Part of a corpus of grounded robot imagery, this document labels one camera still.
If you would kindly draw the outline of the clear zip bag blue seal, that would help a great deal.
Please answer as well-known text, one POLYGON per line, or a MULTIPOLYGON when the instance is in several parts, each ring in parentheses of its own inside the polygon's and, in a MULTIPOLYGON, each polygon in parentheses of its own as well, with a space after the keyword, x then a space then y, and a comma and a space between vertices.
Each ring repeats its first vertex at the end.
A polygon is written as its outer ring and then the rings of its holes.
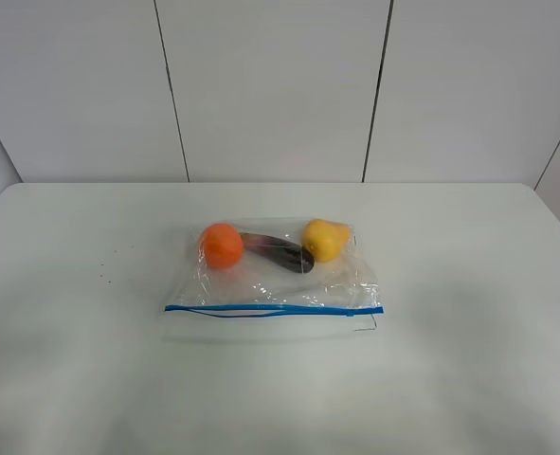
MULTIPOLYGON (((302 231, 313 219, 319 218, 217 223, 229 223, 239 233, 269 235, 302 246, 302 231)), ((197 228, 183 239, 176 284, 163 309, 221 319, 381 315, 378 281, 361 258, 354 230, 348 226, 350 239, 341 254, 327 263, 316 262, 308 274, 290 272, 245 249, 230 268, 208 268, 198 251, 198 239, 207 227, 197 228)))

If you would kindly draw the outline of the purple eggplant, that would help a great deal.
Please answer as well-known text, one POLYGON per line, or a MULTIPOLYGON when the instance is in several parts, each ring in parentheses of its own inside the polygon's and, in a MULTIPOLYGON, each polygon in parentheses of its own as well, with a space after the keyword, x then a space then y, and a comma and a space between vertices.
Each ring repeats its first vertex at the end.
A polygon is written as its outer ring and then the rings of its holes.
POLYGON ((312 253, 285 239, 255 233, 240 233, 244 249, 290 272, 308 274, 315 266, 312 253))

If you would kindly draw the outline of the yellow pear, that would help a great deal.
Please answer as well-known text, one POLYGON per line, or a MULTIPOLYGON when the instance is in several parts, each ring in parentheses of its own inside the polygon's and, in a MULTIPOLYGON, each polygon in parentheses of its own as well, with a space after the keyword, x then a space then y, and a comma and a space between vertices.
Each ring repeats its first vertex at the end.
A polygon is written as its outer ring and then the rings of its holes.
POLYGON ((316 262, 336 259, 350 239, 348 225, 323 219, 311 220, 302 231, 301 244, 316 262))

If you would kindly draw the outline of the orange fruit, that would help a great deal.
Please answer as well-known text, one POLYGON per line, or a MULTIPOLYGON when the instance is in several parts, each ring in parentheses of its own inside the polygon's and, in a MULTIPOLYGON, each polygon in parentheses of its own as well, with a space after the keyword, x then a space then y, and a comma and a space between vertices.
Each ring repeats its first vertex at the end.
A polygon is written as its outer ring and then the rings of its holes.
POLYGON ((208 268, 226 269, 242 258, 244 242, 234 226, 229 223, 216 223, 201 233, 198 251, 208 268))

